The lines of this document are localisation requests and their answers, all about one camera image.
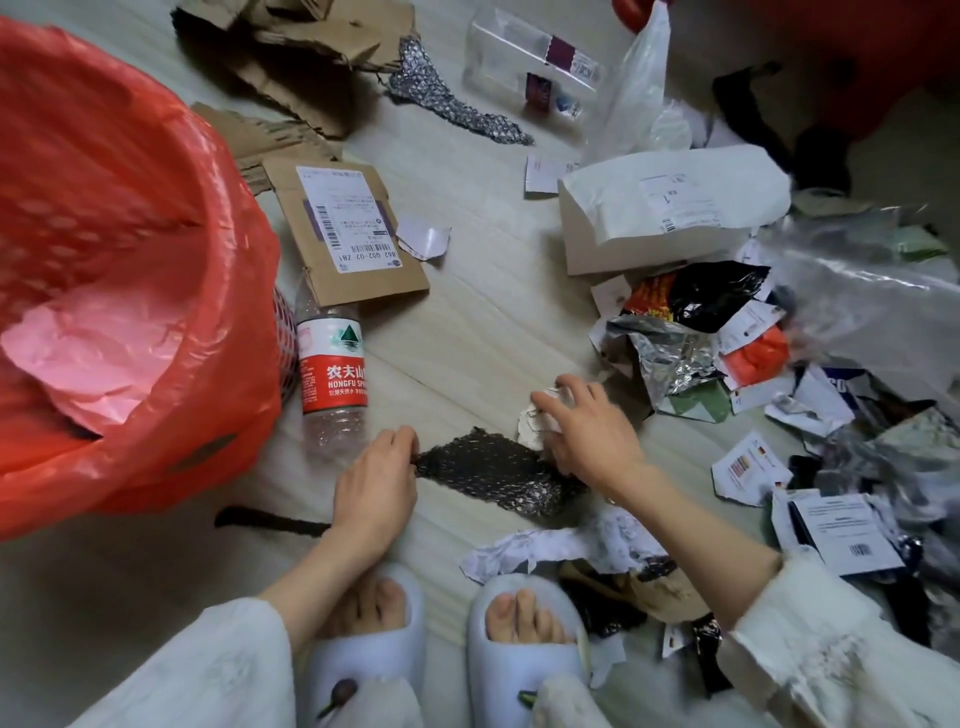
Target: white paper bag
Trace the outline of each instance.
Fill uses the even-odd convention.
[[[790,178],[749,144],[608,159],[559,188],[571,276],[729,250],[790,208]]]

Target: crumpled paper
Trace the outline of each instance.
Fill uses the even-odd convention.
[[[500,144],[531,146],[534,143],[534,137],[503,114],[483,113],[457,99],[440,78],[418,38],[400,39],[400,70],[391,74],[387,89],[395,98],[412,101],[451,124]]]
[[[476,548],[461,562],[469,579],[486,584],[521,564],[533,571],[539,562],[586,559],[599,573],[642,570],[647,559],[666,551],[627,511],[593,497],[583,522],[573,528],[520,531],[491,546]]]

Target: white plastic bag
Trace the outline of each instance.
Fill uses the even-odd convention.
[[[670,16],[658,0],[646,27],[601,84],[596,106],[584,118],[582,164],[634,152],[690,148],[690,126],[680,106],[663,102],[669,46]]]

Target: bubble wrap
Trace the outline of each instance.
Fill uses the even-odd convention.
[[[587,488],[520,443],[475,427],[414,459],[425,477],[523,516],[553,516]]]
[[[391,74],[387,89],[395,98],[412,101],[458,127],[500,144],[534,143],[534,137],[503,114],[483,113],[458,100],[440,78],[418,38],[400,39],[400,70]]]

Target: person's right hand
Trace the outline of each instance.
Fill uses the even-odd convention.
[[[545,392],[530,395],[530,401],[552,416],[563,431],[548,432],[546,446],[562,473],[573,473],[602,496],[616,500],[636,466],[645,460],[633,426],[607,399],[602,385],[561,375],[557,386],[570,390],[572,408]]]

